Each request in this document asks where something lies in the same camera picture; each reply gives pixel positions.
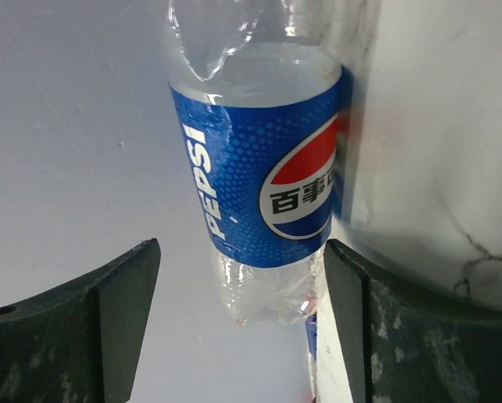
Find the Pepsi bottle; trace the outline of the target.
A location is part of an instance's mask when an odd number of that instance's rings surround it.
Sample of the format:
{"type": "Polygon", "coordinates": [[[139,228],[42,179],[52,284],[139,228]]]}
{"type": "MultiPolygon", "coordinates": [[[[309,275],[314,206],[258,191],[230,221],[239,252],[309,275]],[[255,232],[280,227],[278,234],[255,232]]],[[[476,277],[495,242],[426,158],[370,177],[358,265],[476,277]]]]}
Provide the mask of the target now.
{"type": "Polygon", "coordinates": [[[169,83],[212,268],[238,324],[294,323],[323,294],[352,79],[337,1],[172,1],[169,83]]]}

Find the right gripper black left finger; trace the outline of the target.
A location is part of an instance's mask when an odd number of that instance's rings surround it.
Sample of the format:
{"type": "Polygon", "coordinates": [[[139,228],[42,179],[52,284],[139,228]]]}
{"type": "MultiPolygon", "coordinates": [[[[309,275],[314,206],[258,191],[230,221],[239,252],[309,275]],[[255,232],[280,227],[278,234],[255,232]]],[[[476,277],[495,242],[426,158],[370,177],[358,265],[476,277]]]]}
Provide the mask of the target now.
{"type": "Polygon", "coordinates": [[[0,307],[0,402],[129,401],[160,260],[152,238],[0,307]]]}

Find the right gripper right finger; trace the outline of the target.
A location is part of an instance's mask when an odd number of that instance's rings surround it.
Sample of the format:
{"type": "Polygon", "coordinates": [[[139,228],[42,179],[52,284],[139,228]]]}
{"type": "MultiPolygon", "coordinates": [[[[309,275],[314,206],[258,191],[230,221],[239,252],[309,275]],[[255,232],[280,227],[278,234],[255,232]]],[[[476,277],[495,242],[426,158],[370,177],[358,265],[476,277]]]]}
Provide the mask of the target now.
{"type": "Polygon", "coordinates": [[[325,271],[353,402],[502,402],[502,312],[442,296],[338,240],[325,271]]]}

